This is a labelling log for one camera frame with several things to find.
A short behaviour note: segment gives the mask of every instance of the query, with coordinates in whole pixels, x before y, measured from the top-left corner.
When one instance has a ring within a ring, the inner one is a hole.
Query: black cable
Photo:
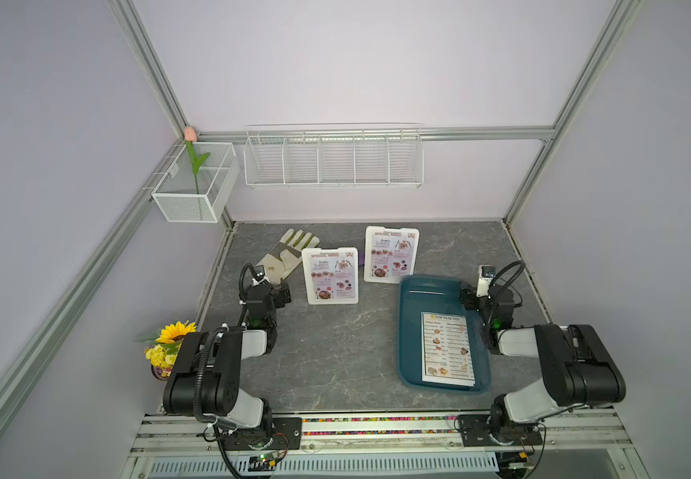
[[[224,327],[219,327],[207,335],[206,340],[204,340],[204,348],[199,354],[199,367],[197,368],[197,377],[194,381],[194,417],[198,422],[214,421],[214,418],[202,414],[202,383],[204,382],[204,373],[206,372],[206,362],[210,358],[210,351],[215,343],[215,338],[217,338],[219,333],[224,333],[225,331],[228,330]]]
[[[255,271],[255,267],[251,263],[247,263],[242,267],[242,272],[239,274],[239,299],[241,301],[247,301],[247,292],[244,289],[244,275],[247,270],[252,271],[253,279],[257,278],[257,271]]]
[[[212,439],[207,439],[206,437],[206,430],[212,427],[213,434],[215,434],[215,437]],[[207,426],[204,428],[204,432],[201,433],[202,439],[204,439],[205,442],[218,442],[220,440],[220,432],[217,430],[217,425],[211,425]]]
[[[518,266],[519,269],[516,270],[510,278],[508,278],[508,280],[500,287],[500,289],[497,290],[496,293],[494,293],[494,296],[489,296],[489,303],[491,304],[491,307],[489,309],[489,316],[486,318],[486,323],[484,324],[484,339],[486,341],[487,348],[491,349],[494,347],[494,341],[492,340],[492,320],[494,319],[494,310],[495,305],[497,304],[497,298],[499,297],[500,293],[508,289],[510,285],[513,284],[515,278],[521,276],[521,273],[523,273],[524,269],[526,268],[526,263],[523,260],[513,261],[513,263],[508,264],[503,269],[498,271],[497,274],[494,275],[494,278],[492,278],[491,284],[495,284],[504,273],[510,271],[516,266]]]
[[[524,305],[524,297],[523,297],[523,295],[521,294],[521,291],[515,289],[515,286],[513,286],[512,284],[510,285],[510,289],[512,289],[513,291],[515,291],[516,294],[519,295],[519,301],[518,301],[516,304],[514,304],[513,307],[521,307],[521,306],[523,306],[523,305]]]
[[[228,455],[226,454],[226,448],[224,445],[225,437],[221,437],[220,440],[217,442],[217,448],[220,449],[220,455],[223,457],[223,462],[226,463],[226,468],[228,469],[228,472],[231,473],[232,476],[234,476],[236,479],[244,479],[241,474],[236,470],[233,464],[231,464],[230,459],[228,458]]]
[[[246,305],[246,304],[242,304],[242,312],[241,312],[241,314],[239,315],[239,322],[236,323],[237,326],[241,326],[241,325],[242,325],[242,322],[244,321],[244,317],[246,316],[246,314],[247,314],[247,305]]]
[[[537,467],[539,466],[540,461],[542,461],[542,456],[544,456],[544,444],[545,444],[545,442],[548,441],[548,427],[545,426],[544,424],[542,424],[541,422],[537,423],[537,427],[539,427],[539,426],[542,426],[544,428],[544,437],[542,438],[542,449],[539,452],[539,457],[537,458],[537,464],[535,464],[534,468],[531,471],[529,471],[526,475],[523,476],[523,479],[526,479],[527,477],[531,477],[532,474],[534,474],[535,471],[537,471]]]

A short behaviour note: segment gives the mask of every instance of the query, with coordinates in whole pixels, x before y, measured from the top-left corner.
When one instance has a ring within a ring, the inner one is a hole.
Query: colorful bead strip
[[[380,435],[380,434],[449,434],[454,429],[404,429],[389,431],[313,431],[304,432],[303,436],[344,436],[344,435]]]
[[[372,421],[454,421],[457,416],[394,416],[389,418],[303,418],[303,422],[372,422]]]

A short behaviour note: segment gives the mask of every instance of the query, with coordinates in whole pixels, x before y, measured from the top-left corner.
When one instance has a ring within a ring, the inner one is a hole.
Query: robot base
[[[463,437],[463,445],[466,447],[491,446],[497,443],[489,436],[492,425],[487,421],[488,414],[467,414],[457,416],[460,435]],[[534,430],[535,425],[510,424],[500,426],[499,433],[493,435],[497,441],[510,443],[511,441],[523,441],[524,444],[539,446],[542,444],[542,434],[539,429]]]
[[[282,436],[274,435],[278,432],[286,436],[289,444],[284,442]],[[263,400],[263,419],[260,426],[254,429],[236,429],[232,435],[226,437],[224,445],[226,451],[283,451],[287,447],[300,449],[301,435],[301,418],[274,419],[271,416],[271,407]]]

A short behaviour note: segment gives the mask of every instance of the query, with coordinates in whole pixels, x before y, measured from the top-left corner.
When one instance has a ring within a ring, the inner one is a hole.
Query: gray marble tabletop
[[[320,247],[364,249],[366,223],[238,223],[234,241],[207,313],[203,330],[234,324],[241,311],[237,279],[246,262],[256,263],[288,228],[313,232]],[[383,224],[417,228],[415,273],[458,277],[475,284],[479,264],[497,268],[517,259],[498,222]],[[311,306],[302,266],[287,278],[293,301],[278,310],[279,338],[270,354],[242,361],[241,387],[267,399],[274,412],[352,410],[438,410],[488,408],[495,396],[528,385],[540,376],[533,358],[490,356],[492,387],[477,396],[407,387],[397,372],[398,285],[367,283],[360,268],[358,304]],[[515,325],[544,323],[524,276],[514,286],[523,295]]]

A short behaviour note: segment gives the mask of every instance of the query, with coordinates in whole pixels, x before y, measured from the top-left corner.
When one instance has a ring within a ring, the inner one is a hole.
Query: white wall
[[[0,1],[0,377],[173,141],[105,2]]]
[[[187,120],[201,131],[551,125],[613,4],[135,0]],[[237,184],[229,209],[246,221],[501,218],[536,144],[427,143],[420,189]]]
[[[0,440],[0,478],[117,478],[164,383],[135,338],[191,321],[223,237],[152,206]]]
[[[647,2],[515,234],[548,308],[599,332],[651,477],[691,477],[691,2]]]
[[[135,0],[188,120],[551,125],[614,0]]]
[[[426,142],[419,188],[252,189],[244,173],[228,202],[240,221],[502,218],[541,142]],[[237,147],[242,158],[244,149]]]

